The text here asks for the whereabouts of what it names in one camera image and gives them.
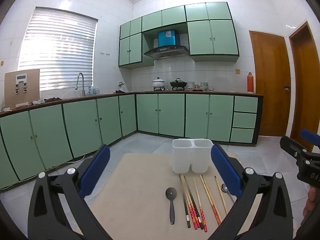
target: metal spoon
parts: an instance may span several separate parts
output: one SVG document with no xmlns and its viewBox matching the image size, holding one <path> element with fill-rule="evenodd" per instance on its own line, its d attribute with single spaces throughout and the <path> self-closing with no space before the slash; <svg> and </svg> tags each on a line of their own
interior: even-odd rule
<svg viewBox="0 0 320 240">
<path fill-rule="evenodd" d="M 231 195 L 230 191 L 228 190 L 226 184 L 223 183 L 223 184 L 221 185 L 221 190 L 222 190 L 224 193 L 227 193 L 228 196 L 231 198 L 232 202 L 235 203 L 235 201 L 233 200 L 232 195 Z"/>
<path fill-rule="evenodd" d="M 174 187 L 167 188 L 167 190 L 165 191 L 165 196 L 170 200 L 170 223 L 173 225 L 175 219 L 173 200 L 177 196 L 176 189 Z"/>
</svg>

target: white tiled wall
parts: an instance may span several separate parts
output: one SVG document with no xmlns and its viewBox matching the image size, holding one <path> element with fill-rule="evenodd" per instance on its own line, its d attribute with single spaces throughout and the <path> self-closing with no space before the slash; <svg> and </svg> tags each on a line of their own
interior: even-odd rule
<svg viewBox="0 0 320 240">
<path fill-rule="evenodd" d="M 253 51 L 249 30 L 283 35 L 283 26 L 271 0 L 141 0 L 133 4 L 133 19 L 170 7 L 226 1 L 236 28 L 240 58 L 237 63 L 194 62 L 188 57 L 155 61 L 155 66 L 132 70 L 132 89 L 150 90 L 157 76 L 166 81 L 176 77 L 184 81 L 209 82 L 216 91 L 247 91 L 246 77 L 255 76 Z"/>
<path fill-rule="evenodd" d="M 287 135 L 289 136 L 292 129 L 294 107 L 295 107 L 295 72 L 294 63 L 292 56 L 292 48 L 289 41 L 289 36 L 295 32 L 302 24 L 308 21 L 311 28 L 313 38 L 315 39 L 318 54 L 320 52 L 320 23 L 317 20 L 315 14 L 311 10 L 310 6 L 306 0 L 272 0 L 275 5 L 276 12 L 280 18 L 281 24 L 284 29 L 283 36 L 287 44 L 289 62 L 290 62 L 290 72 L 291 72 L 291 104 L 290 104 L 290 114 L 289 122 L 287 127 Z"/>
<path fill-rule="evenodd" d="M 100 93 L 114 92 L 120 81 L 131 90 L 131 72 L 118 68 L 120 25 L 132 19 L 129 0 L 16 0 L 0 25 L 0 103 L 4 101 L 4 74 L 16 71 L 21 42 L 35 6 L 59 8 L 98 19 L 94 54 L 94 86 Z M 62 89 L 42 92 L 44 98 L 74 97 L 80 90 Z"/>
</svg>

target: chopsticks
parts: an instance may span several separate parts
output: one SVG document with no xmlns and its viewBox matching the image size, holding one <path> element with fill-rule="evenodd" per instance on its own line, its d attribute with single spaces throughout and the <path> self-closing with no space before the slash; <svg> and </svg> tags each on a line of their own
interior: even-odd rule
<svg viewBox="0 0 320 240">
<path fill-rule="evenodd" d="M 192 201 L 192 203 L 193 203 L 193 207 L 194 207 L 195 212 L 196 212 L 196 222 L 197 222 L 197 226 L 198 226 L 198 228 L 200 227 L 201 229 L 204 229 L 204 226 L 203 226 L 203 224 L 202 224 L 202 222 L 201 222 L 200 215 L 199 215 L 199 212 L 198 212 L 198 209 L 197 209 L 197 206 L 196 206 L 195 200 L 193 199 L 193 196 L 192 196 L 191 190 L 190 190 L 190 188 L 189 188 L 189 185 L 188 185 L 187 179 L 186 179 L 186 185 L 187 185 L 187 188 L 188 188 L 189 196 L 190 196 L 191 201 Z"/>
<path fill-rule="evenodd" d="M 226 215 L 227 215 L 227 214 L 228 214 L 228 210 L 227 210 L 226 201 L 224 200 L 224 197 L 223 197 L 221 188 L 219 187 L 219 183 L 218 183 L 218 180 L 217 180 L 217 176 L 214 176 L 214 178 L 215 178 L 216 183 L 217 183 L 217 187 L 218 187 L 219 194 L 220 194 L 220 197 L 221 197 L 221 200 L 222 200 L 222 204 L 223 204 L 224 211 L 226 212 Z"/>
<path fill-rule="evenodd" d="M 221 217 L 220 217 L 220 214 L 219 214 L 218 210 L 215 207 L 216 205 L 214 203 L 214 199 L 213 199 L 213 197 L 211 195 L 210 189 L 209 189 L 207 183 L 205 182 L 203 176 L 202 175 L 199 175 L 199 176 L 200 176 L 200 179 L 201 179 L 202 184 L 204 186 L 205 192 L 207 193 L 207 196 L 208 196 L 209 202 L 211 204 L 214 216 L 215 216 L 215 218 L 217 220 L 217 223 L 218 223 L 218 225 L 221 225 Z"/>
<path fill-rule="evenodd" d="M 181 179 L 181 175 L 180 174 L 179 174 L 179 179 L 180 179 L 180 183 L 181 183 L 182 197 L 183 197 L 184 210 L 186 212 L 187 225 L 188 225 L 188 228 L 190 228 L 191 225 L 190 225 L 188 207 L 187 207 L 187 203 L 186 203 L 185 192 L 184 192 L 184 189 L 183 189 L 183 183 L 182 183 L 182 179 Z"/>
<path fill-rule="evenodd" d="M 200 200 L 200 196 L 199 196 L 199 192 L 198 192 L 198 188 L 197 188 L 195 177 L 193 177 L 193 182 L 194 182 L 195 188 L 196 188 L 196 193 L 197 193 L 197 198 L 198 198 L 198 202 L 199 202 L 199 209 L 200 209 L 200 213 L 201 213 L 202 223 L 203 223 L 203 226 L 204 226 L 204 231 L 207 232 L 208 231 L 207 224 L 205 223 L 204 213 L 203 213 L 203 209 L 202 209 L 201 200 Z"/>
<path fill-rule="evenodd" d="M 191 201 L 190 201 L 188 193 L 187 193 L 188 191 L 186 190 L 186 182 L 184 180 L 183 175 L 181 176 L 181 180 L 182 180 L 184 192 L 185 192 L 186 197 L 187 197 L 189 211 L 190 211 L 190 215 L 191 215 L 191 218 L 192 218 L 193 226 L 194 226 L 195 229 L 198 229 L 198 226 L 197 226 L 197 223 L 196 223 L 195 214 L 193 213 L 193 209 L 192 209 L 192 206 L 191 206 Z"/>
</svg>

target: window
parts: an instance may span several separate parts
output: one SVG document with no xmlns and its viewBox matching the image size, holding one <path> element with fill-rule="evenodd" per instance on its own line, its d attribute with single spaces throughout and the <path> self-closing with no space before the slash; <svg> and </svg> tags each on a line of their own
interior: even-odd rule
<svg viewBox="0 0 320 240">
<path fill-rule="evenodd" d="M 18 70 L 40 69 L 40 91 L 73 88 L 79 72 L 84 85 L 91 86 L 97 22 L 76 13 L 36 7 L 21 45 Z"/>
</svg>

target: red thermos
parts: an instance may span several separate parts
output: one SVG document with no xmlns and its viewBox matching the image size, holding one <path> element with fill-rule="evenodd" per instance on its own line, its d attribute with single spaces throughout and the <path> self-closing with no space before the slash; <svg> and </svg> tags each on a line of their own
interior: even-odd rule
<svg viewBox="0 0 320 240">
<path fill-rule="evenodd" d="M 247 91 L 248 92 L 253 92 L 253 76 L 251 72 L 249 72 L 247 76 Z"/>
</svg>

